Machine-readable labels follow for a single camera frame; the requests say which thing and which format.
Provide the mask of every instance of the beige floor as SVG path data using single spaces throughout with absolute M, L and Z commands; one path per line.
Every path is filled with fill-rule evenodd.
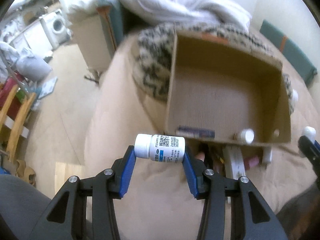
M 84 79 L 87 66 L 77 45 L 59 47 L 49 64 L 48 78 L 58 77 L 56 87 L 32 114 L 29 138 L 18 154 L 35 170 L 37 189 L 52 198 L 70 174 L 81 176 L 85 135 L 100 91 Z

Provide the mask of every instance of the washing machine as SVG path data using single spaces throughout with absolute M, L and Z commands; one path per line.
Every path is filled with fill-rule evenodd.
M 60 9 L 43 15 L 40 18 L 40 22 L 53 49 L 57 49 L 59 44 L 69 39 L 66 21 L 62 17 L 62 12 Z

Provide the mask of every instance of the cardboard piece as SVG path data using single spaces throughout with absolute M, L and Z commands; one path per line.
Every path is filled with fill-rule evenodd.
M 250 128 L 252 146 L 290 142 L 282 63 L 223 38 L 178 32 L 165 122 L 172 135 L 179 127 L 214 131 L 202 141 L 245 145 L 234 134 Z

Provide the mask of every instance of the triangular cutout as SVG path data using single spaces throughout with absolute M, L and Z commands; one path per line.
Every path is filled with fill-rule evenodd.
M 64 223 L 66 218 L 69 192 L 65 192 L 47 217 L 49 222 Z
M 251 207 L 252 222 L 258 224 L 270 221 L 268 213 L 265 211 L 261 203 L 258 201 L 255 194 L 250 191 L 248 195 Z

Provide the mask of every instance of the metal screw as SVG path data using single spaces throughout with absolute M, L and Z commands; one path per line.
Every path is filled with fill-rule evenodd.
M 248 179 L 247 177 L 245 177 L 245 176 L 242 176 L 242 177 L 240 178 L 240 180 L 241 180 L 241 182 L 243 182 L 243 183 L 248 183 L 248 182 L 249 182 L 249 179 Z
M 77 181 L 77 177 L 76 176 L 71 176 L 70 178 L 69 178 L 69 182 L 71 182 L 71 183 L 74 183 L 74 182 L 76 182 Z
M 103 171 L 104 175 L 111 175 L 113 173 L 112 169 L 106 169 Z
M 211 170 L 211 169 L 207 169 L 207 170 L 204 171 L 204 173 L 207 174 L 207 175 L 209 175 L 209 176 L 211 176 L 211 175 L 214 174 L 214 171 Z

